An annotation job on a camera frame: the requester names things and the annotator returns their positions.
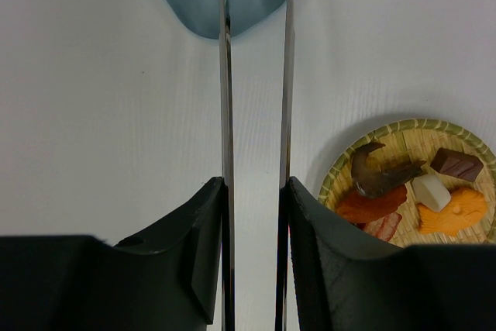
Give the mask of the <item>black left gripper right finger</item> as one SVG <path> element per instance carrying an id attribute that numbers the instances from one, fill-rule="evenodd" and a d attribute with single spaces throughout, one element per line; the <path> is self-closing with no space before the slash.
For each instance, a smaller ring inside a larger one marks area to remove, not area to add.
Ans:
<path id="1" fill-rule="evenodd" d="M 331 212 L 297 179 L 282 192 L 302 330 L 493 330 L 495 247 L 400 248 Z"/>

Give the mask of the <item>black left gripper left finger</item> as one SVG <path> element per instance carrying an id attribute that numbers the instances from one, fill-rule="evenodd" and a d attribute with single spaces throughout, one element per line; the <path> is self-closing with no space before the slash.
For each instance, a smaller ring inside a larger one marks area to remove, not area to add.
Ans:
<path id="1" fill-rule="evenodd" d="M 1 239 L 3 330 L 204 330 L 213 323 L 225 185 L 110 245 L 90 235 Z"/>

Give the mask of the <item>metal tongs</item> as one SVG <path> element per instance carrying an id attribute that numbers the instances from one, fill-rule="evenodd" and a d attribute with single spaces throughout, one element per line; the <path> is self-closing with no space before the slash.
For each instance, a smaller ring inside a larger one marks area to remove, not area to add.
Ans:
<path id="1" fill-rule="evenodd" d="M 294 84 L 294 0 L 286 2 L 284 72 L 281 103 L 281 152 L 277 214 L 276 330 L 287 329 L 289 211 L 285 187 L 291 174 L 291 116 Z M 233 93 L 229 0 L 219 0 L 219 63 L 222 121 L 222 178 L 227 206 L 222 212 L 222 329 L 235 329 L 235 216 Z"/>

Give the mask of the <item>orange red salmon slice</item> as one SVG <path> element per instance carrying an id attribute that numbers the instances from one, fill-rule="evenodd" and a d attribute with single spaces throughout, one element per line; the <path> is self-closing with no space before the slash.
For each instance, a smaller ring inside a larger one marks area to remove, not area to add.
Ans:
<path id="1" fill-rule="evenodd" d="M 402 185 L 378 198 L 366 198 L 352 191 L 335 208 L 337 215 L 353 224 L 366 224 L 396 212 L 407 201 L 407 188 Z"/>

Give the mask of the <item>white radish piece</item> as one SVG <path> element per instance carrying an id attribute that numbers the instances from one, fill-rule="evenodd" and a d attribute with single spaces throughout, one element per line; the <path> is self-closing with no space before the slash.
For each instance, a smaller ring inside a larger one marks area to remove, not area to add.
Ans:
<path id="1" fill-rule="evenodd" d="M 441 212 L 451 201 L 451 194 L 434 174 L 424 174 L 412 181 L 418 203 L 434 212 Z"/>

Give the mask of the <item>orange fish-shaped food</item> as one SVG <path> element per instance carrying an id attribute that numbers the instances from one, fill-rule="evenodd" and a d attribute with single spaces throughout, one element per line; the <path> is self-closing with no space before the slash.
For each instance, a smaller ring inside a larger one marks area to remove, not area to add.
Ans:
<path id="1" fill-rule="evenodd" d="M 450 195 L 450 202 L 440 212 L 434 212 L 422 203 L 417 204 L 418 231 L 421 234 L 456 236 L 460 230 L 479 223 L 486 215 L 487 203 L 481 192 L 462 187 Z"/>

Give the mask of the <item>brown chocolate block food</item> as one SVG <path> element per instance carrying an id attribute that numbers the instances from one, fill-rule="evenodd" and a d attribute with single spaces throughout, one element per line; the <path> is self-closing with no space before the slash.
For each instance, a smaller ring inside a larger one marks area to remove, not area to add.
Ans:
<path id="1" fill-rule="evenodd" d="M 440 148 L 431 161 L 430 167 L 440 174 L 475 182 L 484 165 L 476 156 Z"/>

